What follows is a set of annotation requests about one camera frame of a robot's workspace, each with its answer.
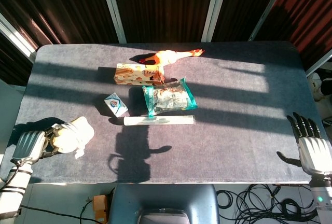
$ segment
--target brown curtain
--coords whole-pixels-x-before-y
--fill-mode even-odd
[[[26,86],[32,63],[0,34],[0,79],[11,85]]]
[[[129,43],[200,41],[210,0],[117,0]]]
[[[255,40],[288,40],[305,69],[332,48],[332,0],[277,0]]]
[[[1,0],[0,12],[34,48],[118,42],[106,0]]]
[[[224,0],[212,41],[248,41],[270,0]]]

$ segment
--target orange box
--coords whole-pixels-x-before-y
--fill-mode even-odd
[[[108,222],[109,209],[105,195],[96,195],[93,197],[93,211],[97,221],[104,224]]]
[[[120,85],[161,85],[164,81],[164,69],[158,65],[118,63],[114,81]]]

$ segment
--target gray tablecloth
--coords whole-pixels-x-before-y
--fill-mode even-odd
[[[117,63],[195,48],[206,52],[168,65],[165,74],[186,77],[199,108],[171,114],[195,115],[196,124],[113,124],[103,102],[113,92],[130,115],[146,113],[141,87],[114,84]],[[293,111],[320,122],[299,55],[287,42],[47,45],[37,53],[0,175],[6,177],[22,131],[85,116],[95,130],[85,155],[40,160],[32,167],[32,182],[308,181],[276,155],[280,150],[298,158],[286,120]]]

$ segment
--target orange rubber chicken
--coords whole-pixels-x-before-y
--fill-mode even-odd
[[[199,57],[201,54],[203,54],[205,50],[203,49],[194,49],[191,51],[185,51],[185,52],[177,52],[172,50],[161,50],[155,53],[152,57],[140,59],[139,62],[142,64],[145,64],[147,61],[154,60],[156,62],[156,65],[165,66],[168,64],[173,64],[177,60],[184,58],[184,57]]]

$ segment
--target plastic snack bag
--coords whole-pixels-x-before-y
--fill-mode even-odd
[[[197,108],[185,78],[159,86],[143,87],[143,92],[149,116]]]

